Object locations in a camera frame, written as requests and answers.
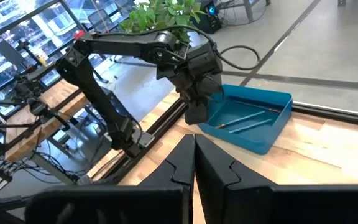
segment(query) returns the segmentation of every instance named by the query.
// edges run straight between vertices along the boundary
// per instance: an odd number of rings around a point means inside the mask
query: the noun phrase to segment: cable
[[[111,158],[110,160],[107,161],[107,163],[105,163],[98,171],[96,171],[96,173],[93,175],[96,176],[98,175],[104,168],[106,168],[106,166],[110,165],[110,163],[112,163],[115,159],[117,159],[118,156],[120,156],[124,151],[119,152],[117,155],[115,155],[113,158]]]
[[[228,47],[226,49],[224,49],[222,52],[218,52],[216,50],[216,43],[214,42],[214,40],[205,32],[203,32],[202,30],[199,30],[195,27],[192,26],[188,26],[188,25],[173,25],[173,26],[168,26],[168,27],[164,27],[164,28],[160,28],[160,29],[154,29],[154,30],[148,30],[145,31],[143,33],[109,33],[109,34],[95,34],[96,37],[105,37],[105,36],[112,36],[112,35],[123,35],[123,36],[140,36],[140,35],[147,35],[147,34],[152,34],[154,32],[160,32],[160,31],[164,31],[164,30],[170,30],[170,29],[177,29],[177,28],[185,28],[185,29],[189,29],[192,31],[195,31],[201,35],[203,35],[205,38],[208,39],[208,42],[212,45],[214,51],[216,52],[216,55],[223,61],[226,62],[228,65],[232,66],[233,68],[236,68],[238,70],[243,70],[243,71],[247,71],[247,70],[253,70],[254,68],[256,68],[259,65],[260,62],[260,56],[258,51],[256,51],[255,49],[253,49],[252,47],[246,46],[246,45],[236,45],[236,46],[232,46],[232,47]],[[252,66],[252,67],[240,67],[238,65],[234,65],[233,63],[229,62],[227,59],[225,59],[221,54],[223,54],[224,52],[231,50],[231,49],[235,49],[235,48],[244,48],[244,49],[248,49],[251,50],[257,57],[257,63]]]
[[[240,66],[238,66],[238,65],[234,65],[233,63],[229,62],[226,58],[224,58],[224,57],[221,55],[221,54],[223,54],[224,52],[227,52],[228,50],[236,49],[236,48],[243,48],[243,49],[248,49],[248,50],[252,51],[252,52],[256,55],[256,57],[257,57],[257,63],[256,63],[254,66],[252,66],[252,67],[240,67]],[[252,47],[248,47],[248,46],[246,46],[246,45],[235,45],[235,46],[228,47],[228,48],[222,50],[222,51],[218,54],[218,57],[219,57],[222,61],[226,62],[228,65],[232,66],[233,68],[236,68],[236,69],[238,69],[238,70],[243,70],[243,71],[253,70],[254,68],[256,68],[256,67],[259,66],[259,62],[260,62],[259,53],[258,53],[255,49],[253,49]]]
[[[60,184],[61,182],[49,182],[49,181],[46,181],[46,180],[42,180],[40,178],[38,178],[37,176],[35,176],[34,174],[32,174],[30,171],[28,171],[27,169],[24,169],[24,171],[26,171],[27,173],[29,173],[31,176],[33,176],[35,179],[43,182],[43,183],[46,183],[46,184]]]
[[[92,117],[95,118],[95,119],[97,119],[97,120],[99,121],[99,123],[94,123],[94,122],[91,122],[91,121],[90,121],[91,123],[97,124],[97,125],[103,125],[102,121],[101,121],[96,115],[93,114]],[[83,155],[81,154],[81,152],[78,150],[78,136],[80,135],[80,132],[81,132],[81,130],[82,130],[82,128],[83,128],[83,125],[84,125],[85,121],[86,121],[86,118],[83,118],[82,121],[80,121],[81,124],[80,124],[80,127],[78,128],[78,133],[77,133],[76,139],[75,139],[76,151],[78,151],[78,155],[80,155],[80,157],[83,158],[83,159],[86,159],[86,158],[85,158],[85,156],[83,156]],[[90,167],[93,166],[93,164],[94,164],[94,158],[95,158],[96,155],[98,154],[98,152],[99,152],[99,150],[101,149],[101,146],[102,146],[102,145],[103,145],[103,138],[100,137],[99,140],[98,140],[98,143],[97,143],[97,145],[96,145],[96,149],[94,150],[93,156],[92,156],[91,160],[89,161],[89,167],[85,168],[84,171],[85,171],[86,169],[89,169]]]

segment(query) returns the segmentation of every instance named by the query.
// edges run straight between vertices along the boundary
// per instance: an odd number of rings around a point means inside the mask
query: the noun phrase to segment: plastic tray
[[[233,85],[223,85],[223,90],[224,99],[222,94],[212,96],[209,120],[198,126],[206,134],[254,153],[268,153],[291,117],[291,94]]]

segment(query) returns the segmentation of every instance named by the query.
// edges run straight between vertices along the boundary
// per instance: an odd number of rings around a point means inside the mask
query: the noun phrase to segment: blue pen
[[[268,122],[270,122],[271,120],[273,120],[273,119],[267,119],[267,120],[265,120],[265,121],[261,121],[261,122],[255,123],[255,124],[251,124],[251,125],[248,125],[248,126],[243,127],[243,128],[235,129],[235,130],[230,131],[230,133],[238,133],[238,132],[240,132],[240,131],[245,131],[245,130],[247,130],[247,129],[254,128],[254,127],[256,127],[256,126],[260,126],[260,125],[262,125],[262,124],[268,123]]]
[[[262,113],[264,113],[264,111],[261,111],[261,112],[258,112],[258,113],[254,113],[254,114],[250,114],[250,115],[247,115],[247,116],[245,116],[245,117],[243,117],[243,118],[239,118],[239,119],[235,119],[234,121],[227,122],[227,123],[225,123],[225,124],[220,124],[220,125],[219,125],[218,127],[216,127],[216,128],[223,128],[223,127],[226,127],[226,126],[231,125],[231,124],[236,124],[236,123],[238,123],[238,122],[240,122],[240,121],[243,121],[243,120],[246,120],[246,119],[249,119],[249,118],[253,118],[254,116],[258,116],[258,115],[260,115],[260,114],[262,114]]]

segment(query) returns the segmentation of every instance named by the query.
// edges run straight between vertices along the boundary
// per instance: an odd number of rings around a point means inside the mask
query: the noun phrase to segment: wooden table surface
[[[61,80],[58,83],[54,84],[49,90],[43,93],[39,99],[44,103],[48,104],[49,107],[54,108],[59,105],[64,99],[68,98],[72,93],[74,93],[78,87]],[[70,119],[75,113],[80,109],[84,108],[87,104],[88,99],[86,99],[83,93],[80,93],[69,103],[67,103],[59,112],[59,114],[64,120]],[[33,123],[36,117],[31,114],[29,106],[22,108],[20,111],[16,112],[12,117],[7,120],[7,124],[28,124]],[[40,133],[39,142],[42,142],[44,139],[48,138],[53,134],[62,124],[55,118],[52,118],[47,123],[42,125],[42,130]],[[6,133],[6,142],[11,142],[13,139],[18,137],[23,133],[27,128],[7,128]],[[37,138],[40,127],[34,130],[29,138],[25,138],[14,147],[8,150],[5,153],[5,159],[9,162],[17,162],[22,159],[26,154],[35,148],[37,144]]]
[[[178,98],[170,93],[140,122],[144,129]],[[185,134],[202,133],[181,118],[121,181],[137,185],[169,155]],[[278,184],[356,184],[358,183],[358,126],[329,119],[293,113],[268,154],[260,156],[206,134],[231,156]],[[94,174],[118,152],[111,151],[88,175],[98,180],[106,166]],[[205,223],[198,188],[195,187],[194,222]]]

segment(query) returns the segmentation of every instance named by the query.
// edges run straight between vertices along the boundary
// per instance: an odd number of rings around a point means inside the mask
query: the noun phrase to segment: table leg
[[[31,160],[38,166],[45,169],[47,172],[52,174],[54,177],[62,181],[67,185],[75,185],[76,183],[72,181],[66,174],[59,170],[56,166],[52,165],[48,160],[41,156],[38,152],[32,152],[33,155],[29,156]]]
[[[70,124],[70,130],[65,131],[65,133],[71,138],[71,139],[76,139],[77,135],[82,134],[81,130],[79,128],[76,127],[76,125],[72,125]]]
[[[55,146],[57,149],[60,150],[60,152],[64,153],[68,157],[72,157],[72,155],[67,151],[65,147],[63,147],[62,144],[60,144],[58,141],[56,141],[53,136],[50,136],[47,141],[49,141],[53,146]]]
[[[102,76],[94,69],[93,70],[94,75],[103,83],[109,83],[109,80],[105,80],[104,78],[102,78]]]
[[[244,7],[246,8],[248,22],[253,22],[254,14],[252,13],[252,4],[249,2],[249,0],[243,0],[243,2],[244,2]]]
[[[93,118],[96,118],[96,122],[97,122],[100,130],[102,132],[106,132],[106,130],[104,130],[104,128],[103,128],[104,124],[101,123],[101,118],[97,117],[97,115],[92,111],[92,108],[90,108],[89,106],[85,106],[85,111]]]

